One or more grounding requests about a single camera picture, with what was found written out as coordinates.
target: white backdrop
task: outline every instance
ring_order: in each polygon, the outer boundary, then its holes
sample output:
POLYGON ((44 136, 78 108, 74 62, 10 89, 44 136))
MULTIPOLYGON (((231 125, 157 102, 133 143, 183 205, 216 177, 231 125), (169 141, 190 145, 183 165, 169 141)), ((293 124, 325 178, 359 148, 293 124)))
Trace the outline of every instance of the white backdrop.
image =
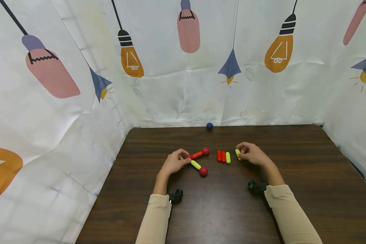
POLYGON ((74 243, 133 126, 323 124, 366 178, 366 0, 4 2, 0 243, 74 243))

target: magnetic stick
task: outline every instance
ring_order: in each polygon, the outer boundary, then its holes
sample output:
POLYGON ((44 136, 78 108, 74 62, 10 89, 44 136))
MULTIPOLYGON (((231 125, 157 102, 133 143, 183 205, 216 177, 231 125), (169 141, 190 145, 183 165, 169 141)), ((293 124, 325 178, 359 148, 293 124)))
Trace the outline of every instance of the magnetic stick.
POLYGON ((191 160, 191 165, 193 165, 198 170, 201 169, 201 166, 197 162, 195 162, 194 160, 191 160))
POLYGON ((225 164, 226 163, 226 153, 225 153, 225 151, 222 151, 221 159, 222 159, 222 163, 225 164))
POLYGON ((222 157, 221 157, 221 150, 217 151, 217 162, 221 162, 222 161, 222 157))
POLYGON ((236 152, 236 156, 240 154, 240 150, 239 149, 235 149, 235 152, 236 152))
POLYGON ((198 158, 198 157, 200 157, 200 156, 202 156, 203 155, 203 152, 202 151, 199 151, 199 152, 197 152, 196 154, 193 154, 192 156, 191 156, 191 159, 196 159, 196 158, 198 158))
POLYGON ((231 164, 231 154, 229 152, 226 152, 226 163, 231 164))

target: pink light bulb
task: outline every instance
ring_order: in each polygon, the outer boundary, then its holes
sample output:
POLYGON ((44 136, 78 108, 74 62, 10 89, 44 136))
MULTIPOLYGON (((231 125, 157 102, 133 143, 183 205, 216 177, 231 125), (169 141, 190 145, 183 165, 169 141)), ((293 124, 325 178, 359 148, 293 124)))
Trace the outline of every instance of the pink light bulb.
POLYGON ((69 98, 80 94, 76 83, 57 55, 45 49, 35 36, 23 36, 22 42, 29 50, 26 65, 45 89, 56 98, 69 98))

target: brown table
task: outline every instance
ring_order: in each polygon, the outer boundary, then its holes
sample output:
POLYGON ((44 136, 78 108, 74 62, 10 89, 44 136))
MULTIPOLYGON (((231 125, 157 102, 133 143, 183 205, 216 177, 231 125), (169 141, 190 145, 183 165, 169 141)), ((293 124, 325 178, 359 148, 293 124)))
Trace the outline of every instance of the brown table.
POLYGON ((240 162, 237 144, 260 146, 278 165, 286 183, 324 243, 366 243, 366 183, 319 126, 135 128, 119 152, 77 244, 134 243, 155 177, 168 154, 182 147, 209 170, 205 178, 190 165, 170 178, 168 191, 184 191, 172 206, 167 243, 282 243, 272 213, 247 190, 260 170, 240 162), (229 151, 230 165, 217 162, 229 151))

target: yellow cylinder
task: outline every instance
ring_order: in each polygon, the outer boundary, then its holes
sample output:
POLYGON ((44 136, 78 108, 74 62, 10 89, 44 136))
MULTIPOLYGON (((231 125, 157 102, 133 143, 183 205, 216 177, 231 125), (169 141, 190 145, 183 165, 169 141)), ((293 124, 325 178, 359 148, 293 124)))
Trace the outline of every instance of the yellow cylinder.
POLYGON ((235 150, 235 152, 236 152, 236 156, 237 156, 238 154, 240 154, 240 150, 239 150, 239 149, 236 149, 236 150, 235 150))
POLYGON ((229 152, 226 152, 226 163, 231 164, 231 154, 229 152))
POLYGON ((194 160, 191 160, 191 165, 193 165, 198 170, 201 169, 201 166, 197 162, 195 162, 194 160))

